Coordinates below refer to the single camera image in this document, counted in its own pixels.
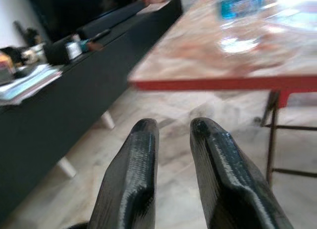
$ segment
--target glossy table surface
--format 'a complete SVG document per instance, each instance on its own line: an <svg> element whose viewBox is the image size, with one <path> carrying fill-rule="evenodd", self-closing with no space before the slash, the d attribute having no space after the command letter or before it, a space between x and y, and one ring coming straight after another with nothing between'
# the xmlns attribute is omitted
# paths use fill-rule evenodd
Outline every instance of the glossy table surface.
<svg viewBox="0 0 317 229"><path fill-rule="evenodd" d="M317 87L316 33L264 21L276 12L273 7L247 27L261 36L256 48L223 52L215 1L198 0L134 68L129 83L149 91ZM316 12L314 3L307 4L306 10Z"/></svg>

